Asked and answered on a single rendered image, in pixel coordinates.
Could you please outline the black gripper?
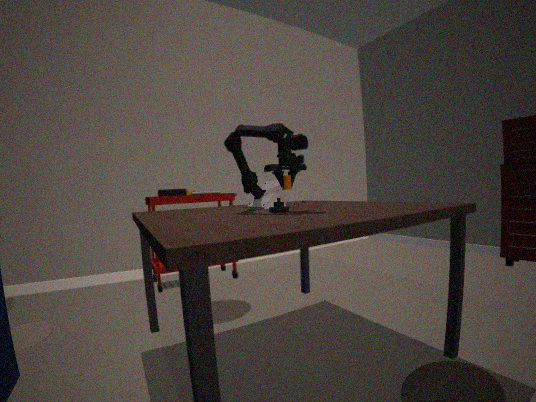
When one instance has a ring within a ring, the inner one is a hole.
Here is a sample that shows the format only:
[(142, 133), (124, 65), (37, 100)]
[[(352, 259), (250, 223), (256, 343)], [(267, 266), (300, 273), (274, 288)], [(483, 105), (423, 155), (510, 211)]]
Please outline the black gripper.
[(288, 153), (288, 155), (292, 155), (291, 151), (279, 151), (277, 154), (277, 157), (279, 157), (279, 164), (269, 164), (269, 165), (265, 165), (264, 167), (264, 172), (273, 171), (272, 174), (276, 176), (282, 188), (284, 188), (284, 181), (283, 181), (284, 171), (282, 170), (290, 170), (290, 172), (288, 172), (288, 175), (291, 175), (292, 186), (293, 186), (293, 182), (294, 182), (296, 174), (300, 172), (299, 170), (307, 170), (307, 166), (305, 163), (301, 163), (300, 166), (293, 166), (293, 167), (289, 166), (287, 163), (284, 163), (284, 157), (286, 153)]

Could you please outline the orange knob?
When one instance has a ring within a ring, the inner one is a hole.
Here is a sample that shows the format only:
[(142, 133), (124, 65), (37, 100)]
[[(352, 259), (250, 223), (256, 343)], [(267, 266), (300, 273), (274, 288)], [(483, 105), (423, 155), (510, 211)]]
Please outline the orange knob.
[(291, 175), (283, 176), (283, 181), (284, 181), (284, 188), (282, 188), (282, 190), (292, 189)]

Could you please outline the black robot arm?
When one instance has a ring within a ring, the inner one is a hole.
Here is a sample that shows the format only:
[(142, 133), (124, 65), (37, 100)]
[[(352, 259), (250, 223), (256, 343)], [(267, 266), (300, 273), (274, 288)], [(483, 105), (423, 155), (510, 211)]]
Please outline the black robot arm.
[[(286, 138), (283, 138), (285, 134), (287, 134), (287, 136)], [(239, 170), (242, 174), (241, 181), (245, 193), (252, 193), (255, 196), (254, 199), (260, 199), (266, 190), (262, 190), (257, 185), (258, 180), (256, 172), (252, 172), (249, 169), (241, 149), (240, 136), (261, 137), (266, 138), (269, 141), (273, 141), (273, 143), (278, 143), (278, 152), (291, 151), (291, 149), (298, 151), (308, 149), (307, 138), (302, 135), (302, 133), (298, 135), (293, 134), (294, 132), (282, 123), (273, 123), (268, 126), (240, 124), (236, 128), (235, 132), (232, 132), (228, 136), (224, 144), (227, 148), (227, 151), (233, 154), (234, 159), (239, 167)], [(300, 163), (304, 163), (304, 155), (296, 156), (296, 153), (292, 153), (292, 155), (288, 155), (288, 153), (286, 153), (284, 163), (287, 163), (291, 167), (300, 166)]]

